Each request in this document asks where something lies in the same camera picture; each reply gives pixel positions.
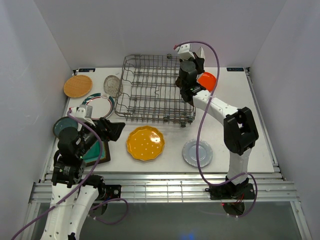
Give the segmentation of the white rectangular plate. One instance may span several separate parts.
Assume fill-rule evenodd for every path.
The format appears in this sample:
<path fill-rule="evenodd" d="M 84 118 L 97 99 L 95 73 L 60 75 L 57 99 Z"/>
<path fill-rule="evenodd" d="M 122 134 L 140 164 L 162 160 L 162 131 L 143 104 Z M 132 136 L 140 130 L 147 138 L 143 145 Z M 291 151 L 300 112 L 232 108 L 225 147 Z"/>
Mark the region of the white rectangular plate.
<path fill-rule="evenodd" d="M 204 49 L 203 49 L 202 47 L 200 47 L 200 48 L 195 52 L 195 54 L 196 54 L 197 57 L 200 58 L 200 59 L 205 59 L 205 58 L 206 58 Z"/>

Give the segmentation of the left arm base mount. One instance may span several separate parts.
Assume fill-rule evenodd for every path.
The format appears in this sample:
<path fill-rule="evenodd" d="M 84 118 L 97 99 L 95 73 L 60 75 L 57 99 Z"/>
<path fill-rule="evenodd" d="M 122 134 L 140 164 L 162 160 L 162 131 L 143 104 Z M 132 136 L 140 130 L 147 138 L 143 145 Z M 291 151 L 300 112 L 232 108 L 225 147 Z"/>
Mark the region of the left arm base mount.
<path fill-rule="evenodd" d="M 106 201 L 121 198 L 122 186 L 120 184 L 103 184 L 98 186 L 96 201 Z"/>

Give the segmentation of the orange round plate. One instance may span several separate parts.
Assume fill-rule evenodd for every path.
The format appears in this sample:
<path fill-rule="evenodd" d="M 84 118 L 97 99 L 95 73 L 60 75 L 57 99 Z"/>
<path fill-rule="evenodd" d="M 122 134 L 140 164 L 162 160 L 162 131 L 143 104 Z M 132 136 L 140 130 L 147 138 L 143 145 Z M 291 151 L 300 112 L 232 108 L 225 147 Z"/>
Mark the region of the orange round plate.
<path fill-rule="evenodd" d="M 217 79 L 209 72 L 204 72 L 197 80 L 197 82 L 209 92 L 212 92 L 215 88 Z"/>

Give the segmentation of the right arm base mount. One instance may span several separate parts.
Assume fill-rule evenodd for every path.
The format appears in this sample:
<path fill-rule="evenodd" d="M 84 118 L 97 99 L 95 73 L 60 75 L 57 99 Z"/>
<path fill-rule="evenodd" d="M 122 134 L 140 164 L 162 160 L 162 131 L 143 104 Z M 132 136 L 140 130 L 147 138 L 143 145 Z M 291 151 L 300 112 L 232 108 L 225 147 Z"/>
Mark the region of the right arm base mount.
<path fill-rule="evenodd" d="M 211 200 L 253 200 L 256 196 L 253 185 L 251 183 L 245 186 L 210 186 L 204 190 L 209 193 L 209 198 Z"/>

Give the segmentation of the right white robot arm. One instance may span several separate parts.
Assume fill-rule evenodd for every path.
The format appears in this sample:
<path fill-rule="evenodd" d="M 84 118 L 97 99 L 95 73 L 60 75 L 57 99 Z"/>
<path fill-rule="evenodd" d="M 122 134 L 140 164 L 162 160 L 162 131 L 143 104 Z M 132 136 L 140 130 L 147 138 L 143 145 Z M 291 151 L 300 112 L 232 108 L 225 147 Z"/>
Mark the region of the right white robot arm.
<path fill-rule="evenodd" d="M 195 52 L 179 54 L 179 74 L 176 85 L 182 99 L 216 119 L 223 127 L 223 142 L 229 150 L 229 168 L 225 181 L 209 183 L 206 192 L 211 200 L 253 200 L 257 197 L 257 183 L 249 182 L 248 163 L 252 148 L 259 138 L 257 126 L 248 107 L 237 108 L 212 96 L 198 83 L 204 74 L 202 56 Z"/>

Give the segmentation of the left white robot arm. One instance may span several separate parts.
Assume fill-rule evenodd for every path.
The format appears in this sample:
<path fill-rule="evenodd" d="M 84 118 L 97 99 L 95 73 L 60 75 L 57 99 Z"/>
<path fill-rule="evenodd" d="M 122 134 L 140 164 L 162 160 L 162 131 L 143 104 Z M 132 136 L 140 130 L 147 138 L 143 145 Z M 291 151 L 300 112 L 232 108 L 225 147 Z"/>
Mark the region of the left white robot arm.
<path fill-rule="evenodd" d="M 41 239 L 76 240 L 95 201 L 106 200 L 110 188 L 100 175 L 83 176 L 84 155 L 96 144 L 117 141 L 124 122 L 105 118 L 84 123 L 81 128 L 67 126 L 58 132 L 54 155 L 50 212 Z"/>

